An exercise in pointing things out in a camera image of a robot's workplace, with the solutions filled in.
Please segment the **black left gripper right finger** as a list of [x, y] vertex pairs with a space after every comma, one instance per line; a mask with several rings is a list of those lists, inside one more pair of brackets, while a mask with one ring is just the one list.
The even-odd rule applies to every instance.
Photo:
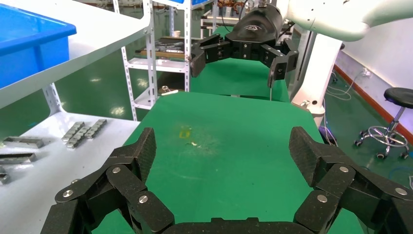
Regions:
[[300, 126], [291, 130], [289, 151], [312, 188], [294, 215], [295, 223], [325, 234], [345, 209], [376, 234], [412, 233], [410, 189], [361, 168], [340, 148], [314, 141]]

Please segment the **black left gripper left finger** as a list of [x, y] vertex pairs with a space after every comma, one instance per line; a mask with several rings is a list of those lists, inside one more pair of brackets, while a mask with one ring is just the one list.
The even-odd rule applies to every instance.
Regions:
[[163, 233], [174, 215], [146, 186], [155, 155], [154, 130], [145, 128], [135, 143], [114, 149], [99, 169], [59, 191], [41, 232], [89, 234], [119, 211], [135, 233]]

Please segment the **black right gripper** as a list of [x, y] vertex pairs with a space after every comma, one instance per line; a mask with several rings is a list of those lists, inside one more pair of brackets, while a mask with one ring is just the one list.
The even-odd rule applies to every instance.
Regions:
[[193, 43], [190, 74], [197, 77], [207, 63], [227, 59], [257, 60], [269, 68], [267, 86], [285, 79], [286, 73], [297, 67], [297, 45], [285, 38], [277, 43], [283, 19], [274, 5], [255, 7], [225, 35], [214, 34]]

